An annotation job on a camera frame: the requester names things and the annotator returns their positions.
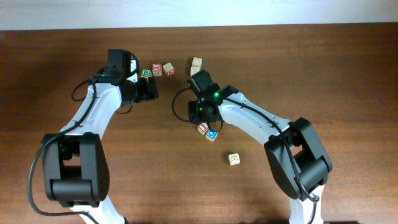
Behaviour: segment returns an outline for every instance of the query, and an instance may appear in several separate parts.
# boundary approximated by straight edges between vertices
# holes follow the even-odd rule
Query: small wooden cube
[[[154,76],[162,76],[162,64],[153,64],[152,73]]]
[[[200,71],[199,67],[191,67],[191,76],[198,73]]]
[[[193,67],[199,67],[199,70],[200,70],[200,68],[201,68],[201,58],[194,57],[193,61],[192,61],[192,66]]]
[[[202,123],[198,125],[198,131],[200,134],[205,135],[206,132],[209,130],[209,127],[207,126],[206,123]]]
[[[209,139],[210,141],[214,141],[217,138],[217,135],[218,135],[218,132],[209,130],[206,133],[206,138]]]
[[[163,65],[163,71],[166,73],[166,75],[168,77],[175,73],[173,65],[171,63],[167,63],[167,64]]]
[[[142,69],[141,77],[149,78],[152,76],[152,72],[149,69]]]
[[[238,165],[241,163],[238,153],[228,155],[228,162],[230,166]]]

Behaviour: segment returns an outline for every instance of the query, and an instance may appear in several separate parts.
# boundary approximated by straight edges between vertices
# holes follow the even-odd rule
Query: block with blue letter
[[[218,135],[218,132],[209,130],[206,133],[206,138],[209,139],[210,141],[214,141],[217,138],[217,135]]]

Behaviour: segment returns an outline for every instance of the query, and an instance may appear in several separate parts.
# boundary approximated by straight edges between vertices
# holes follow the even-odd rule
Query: block with red letter
[[[152,73],[154,76],[162,76],[162,64],[153,64]]]
[[[167,64],[163,65],[163,71],[166,73],[166,75],[168,77],[175,73],[173,65],[171,63],[167,63]]]
[[[205,135],[206,132],[209,130],[209,127],[207,126],[206,123],[202,123],[198,125],[198,131],[200,134]]]

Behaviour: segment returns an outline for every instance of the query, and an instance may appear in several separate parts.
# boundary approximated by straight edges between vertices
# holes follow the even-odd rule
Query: wooden table
[[[103,137],[109,196],[130,223],[289,218],[262,145],[232,125],[210,142],[172,114],[193,57],[220,86],[280,117],[312,122],[334,166],[324,220],[398,222],[398,24],[337,24],[0,32],[2,223],[83,223],[36,214],[27,175],[43,135],[80,106],[70,92],[105,65],[108,49],[134,52],[141,68],[171,62],[177,72],[157,77],[160,98],[115,114]],[[178,99],[181,116],[191,99]],[[228,165],[229,152],[240,165]],[[47,200],[41,162],[33,188],[41,209],[68,211]]]

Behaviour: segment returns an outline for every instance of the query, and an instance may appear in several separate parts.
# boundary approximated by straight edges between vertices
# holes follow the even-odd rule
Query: wood grain
[[[71,90],[114,48],[134,52],[142,68],[171,62],[176,70],[173,78],[157,77],[158,100],[115,114],[103,137],[109,196],[129,222],[289,218],[288,198],[261,145],[231,125],[210,142],[173,116],[172,97],[186,87],[192,58],[200,57],[220,86],[235,86],[278,116],[313,123],[334,165],[322,198],[325,220],[396,223],[397,37],[398,24],[0,32],[0,218],[83,223],[36,214],[27,175],[42,136],[76,113]],[[179,98],[181,116],[192,98]],[[240,165],[228,165],[229,152],[239,153]],[[33,188],[40,208],[66,211],[47,200],[41,164]]]

